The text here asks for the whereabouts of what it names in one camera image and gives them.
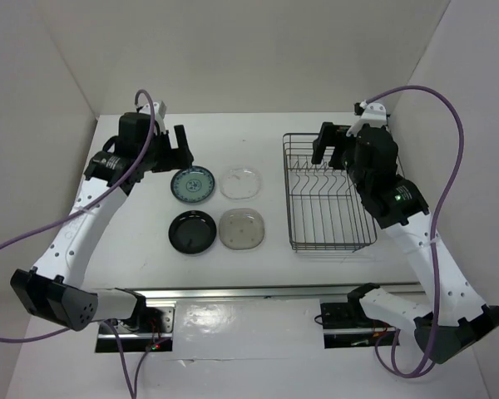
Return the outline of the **blue floral ceramic plate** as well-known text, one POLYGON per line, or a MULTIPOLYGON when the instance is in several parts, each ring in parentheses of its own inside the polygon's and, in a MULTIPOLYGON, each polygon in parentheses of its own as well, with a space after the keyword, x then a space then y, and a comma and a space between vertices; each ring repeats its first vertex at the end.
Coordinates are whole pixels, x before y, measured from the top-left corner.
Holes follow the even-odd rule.
POLYGON ((214 194, 215 177, 205 167, 191 166, 173 176, 170 191, 183 203, 198 204, 214 194))

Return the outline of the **clear glass plate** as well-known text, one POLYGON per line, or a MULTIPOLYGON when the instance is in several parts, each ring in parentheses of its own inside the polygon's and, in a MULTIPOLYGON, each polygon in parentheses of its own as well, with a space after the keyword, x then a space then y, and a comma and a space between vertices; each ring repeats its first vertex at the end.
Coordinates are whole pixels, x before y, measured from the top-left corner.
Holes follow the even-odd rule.
POLYGON ((260 173, 249 166, 230 167, 220 177, 220 192, 230 200, 253 199, 262 187, 260 173))

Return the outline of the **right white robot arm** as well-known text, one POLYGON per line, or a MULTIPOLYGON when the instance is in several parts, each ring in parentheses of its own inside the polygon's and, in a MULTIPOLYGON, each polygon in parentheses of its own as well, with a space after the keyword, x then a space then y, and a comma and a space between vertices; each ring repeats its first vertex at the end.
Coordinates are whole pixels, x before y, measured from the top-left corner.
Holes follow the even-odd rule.
POLYGON ((488 305, 457 266, 433 226, 418 187, 397 172, 398 145, 385 127, 368 124, 356 134, 321 125, 311 162, 322 162, 352 180, 362 205, 406 256, 429 303, 410 302, 366 283, 348 294, 346 315, 356 325, 371 319, 413 335, 422 352, 443 364, 499 327, 499 307, 488 305))

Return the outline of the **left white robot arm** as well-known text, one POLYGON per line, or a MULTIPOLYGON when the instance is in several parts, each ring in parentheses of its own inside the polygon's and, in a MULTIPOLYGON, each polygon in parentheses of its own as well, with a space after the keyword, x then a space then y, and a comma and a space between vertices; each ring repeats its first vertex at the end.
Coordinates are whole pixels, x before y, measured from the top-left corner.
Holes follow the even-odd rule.
POLYGON ((118 133, 90 159, 76 204, 78 216, 65 223, 50 247, 28 271, 18 269, 10 284, 32 315, 81 331, 89 323, 118 320, 126 330, 141 330, 156 313, 146 298, 121 289, 86 291, 82 284, 90 258, 113 215, 147 172, 184 170, 192 166, 185 128, 174 127, 177 146, 160 117, 127 112, 118 133))

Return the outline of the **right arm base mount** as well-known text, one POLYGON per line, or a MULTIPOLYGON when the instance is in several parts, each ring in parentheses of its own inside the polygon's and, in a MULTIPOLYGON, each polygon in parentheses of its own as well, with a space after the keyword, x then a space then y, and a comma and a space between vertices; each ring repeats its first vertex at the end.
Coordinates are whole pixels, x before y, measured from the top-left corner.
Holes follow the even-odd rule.
POLYGON ((392 346, 394 328, 369 318, 357 318, 349 303, 321 303, 314 322, 323 329, 324 347, 354 348, 392 346))

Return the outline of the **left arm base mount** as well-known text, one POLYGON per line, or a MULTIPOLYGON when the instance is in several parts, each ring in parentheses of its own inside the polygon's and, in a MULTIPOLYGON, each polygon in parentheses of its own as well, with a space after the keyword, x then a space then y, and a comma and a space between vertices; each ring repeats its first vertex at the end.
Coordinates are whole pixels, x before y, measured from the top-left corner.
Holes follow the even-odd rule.
MULTIPOLYGON (((124 320, 112 319, 111 325, 118 332, 124 353, 171 352, 174 342, 175 301, 148 300, 148 314, 137 325, 124 320)), ((95 353, 118 353, 116 338, 102 322, 104 313, 96 311, 95 321, 100 321, 96 334, 95 353)))

